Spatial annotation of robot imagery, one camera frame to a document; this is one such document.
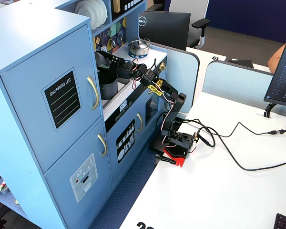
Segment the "number label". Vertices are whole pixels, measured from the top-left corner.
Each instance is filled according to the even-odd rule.
[[[146,228],[145,223],[142,223],[142,222],[139,222],[139,223],[137,224],[137,226],[140,227],[140,229],[153,229],[152,227],[147,227],[147,228]]]

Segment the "yellow tape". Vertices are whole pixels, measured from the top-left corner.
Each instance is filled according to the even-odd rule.
[[[163,83],[163,80],[158,80],[158,82],[157,82],[157,85],[159,86],[159,87],[161,87],[162,86],[162,83]]]
[[[152,91],[152,92],[154,92],[154,93],[156,93],[158,96],[162,96],[162,92],[160,92],[156,87],[154,87],[153,85],[149,85],[148,86],[148,88]]]

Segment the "cable connector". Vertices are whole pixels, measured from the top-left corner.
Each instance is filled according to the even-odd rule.
[[[203,138],[201,135],[199,135],[199,138],[209,147],[213,147],[205,138]]]
[[[273,131],[268,132],[268,134],[270,135],[281,135],[283,133],[286,133],[286,130],[273,130]]]
[[[194,141],[193,142],[195,144],[197,144],[198,140],[199,140],[199,136],[197,134],[194,134]]]

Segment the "keyboard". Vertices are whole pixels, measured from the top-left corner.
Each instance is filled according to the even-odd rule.
[[[286,229],[286,216],[281,214],[276,215],[276,222],[274,229]]]

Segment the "office chair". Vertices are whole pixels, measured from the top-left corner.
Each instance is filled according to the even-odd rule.
[[[204,31],[211,22],[205,18],[209,0],[172,0],[170,12],[188,12],[191,13],[189,35],[187,46],[200,49],[204,45]],[[162,4],[155,4],[147,10],[164,11]]]

